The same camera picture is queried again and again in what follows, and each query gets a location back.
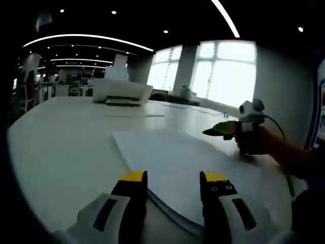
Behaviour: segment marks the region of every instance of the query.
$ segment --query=white paper sheet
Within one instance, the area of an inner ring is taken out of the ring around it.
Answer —
[[[156,130],[114,132],[113,137],[130,170],[148,171],[149,190],[173,211],[198,225],[204,225],[201,171],[221,172],[238,193],[255,199],[261,193],[260,169],[189,135]]]

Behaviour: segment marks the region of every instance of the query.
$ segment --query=person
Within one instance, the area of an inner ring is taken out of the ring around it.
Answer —
[[[299,240],[322,234],[325,217],[325,144],[302,149],[275,136],[263,126],[256,133],[235,137],[242,154],[270,155],[284,171],[307,181],[309,189],[292,203],[292,231]]]

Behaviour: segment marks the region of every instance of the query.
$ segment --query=ceiling light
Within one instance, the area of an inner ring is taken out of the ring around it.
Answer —
[[[97,59],[84,59],[84,58],[59,58],[59,59],[51,59],[51,61],[64,61],[64,60],[91,61],[91,62],[101,62],[101,63],[109,63],[109,64],[112,64],[113,63],[111,61],[104,61],[104,60],[97,60]]]
[[[57,65],[57,67],[89,67],[89,68],[106,69],[106,67],[90,66],[90,65]]]
[[[27,47],[30,44],[33,44],[35,42],[39,42],[42,40],[47,40],[47,39],[52,39],[52,38],[58,38],[58,37],[92,37],[92,38],[99,38],[99,39],[105,39],[105,40],[110,40],[110,41],[116,41],[116,42],[121,42],[121,43],[125,43],[125,44],[129,44],[135,47],[140,47],[142,49],[148,50],[153,52],[153,49],[150,49],[148,47],[144,47],[138,44],[135,44],[133,42],[128,42],[128,41],[124,41],[121,39],[117,39],[117,38],[112,38],[112,37],[104,37],[104,36],[97,36],[97,35],[88,35],[88,34],[63,34],[63,35],[55,35],[55,36],[48,36],[48,37],[42,37],[36,40],[33,40],[31,42],[26,43],[23,47]]]
[[[224,7],[222,6],[222,4],[218,0],[211,0],[211,1],[217,7],[217,9],[219,10],[219,12],[222,14],[223,18],[225,19],[225,21],[229,25],[230,29],[232,30],[234,36],[236,38],[239,38],[238,31],[237,31],[237,29],[236,29],[236,27],[235,27],[232,19],[230,19],[229,14],[226,12],[226,10],[224,9]]]

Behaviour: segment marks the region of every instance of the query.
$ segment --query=office desk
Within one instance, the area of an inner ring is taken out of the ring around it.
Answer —
[[[52,98],[33,108],[9,129],[19,184],[34,213],[49,231],[74,224],[78,211],[101,193],[110,193],[126,172],[110,131],[186,132],[231,157],[238,157],[234,140],[223,141],[221,137],[202,134],[204,129],[226,120],[216,111],[154,101],[144,107],[116,107],[95,104],[91,99]],[[141,116],[153,113],[165,116]],[[257,182],[263,190],[263,202],[273,220],[289,228],[291,202],[285,176],[270,156],[255,158],[263,169],[263,181]],[[143,238],[144,243],[199,243],[151,201]]]

